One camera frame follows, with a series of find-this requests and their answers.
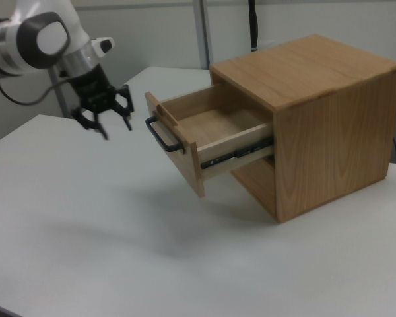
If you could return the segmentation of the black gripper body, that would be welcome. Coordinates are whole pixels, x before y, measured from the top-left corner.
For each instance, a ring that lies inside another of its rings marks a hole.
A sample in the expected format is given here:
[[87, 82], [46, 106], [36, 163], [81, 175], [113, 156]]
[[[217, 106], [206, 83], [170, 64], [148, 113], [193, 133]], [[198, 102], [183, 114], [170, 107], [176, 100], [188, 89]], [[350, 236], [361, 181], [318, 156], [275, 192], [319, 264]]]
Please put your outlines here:
[[100, 64], [84, 75], [70, 78], [69, 84], [79, 98], [79, 105], [70, 110], [71, 115], [80, 114], [82, 109], [101, 114], [119, 106], [116, 88], [110, 84]]

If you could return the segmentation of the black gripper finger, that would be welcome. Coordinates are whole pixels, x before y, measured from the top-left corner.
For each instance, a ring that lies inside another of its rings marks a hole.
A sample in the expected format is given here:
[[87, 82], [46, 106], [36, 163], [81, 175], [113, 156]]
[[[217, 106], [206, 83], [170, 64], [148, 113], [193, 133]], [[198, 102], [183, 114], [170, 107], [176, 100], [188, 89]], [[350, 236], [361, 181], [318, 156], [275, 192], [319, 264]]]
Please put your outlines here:
[[134, 105], [131, 98], [129, 85], [123, 85], [122, 87], [116, 89], [115, 93], [124, 98], [127, 102], [127, 105], [122, 106], [117, 100], [115, 100], [113, 110], [123, 118], [128, 130], [131, 131], [132, 127], [130, 124], [130, 119], [131, 113], [134, 112]]
[[108, 140], [108, 134], [104, 130], [102, 124], [99, 122], [98, 114], [94, 113], [94, 119], [90, 120], [83, 115], [82, 108], [76, 107], [70, 110], [70, 114], [81, 126], [86, 130], [92, 129], [102, 135], [105, 140]]

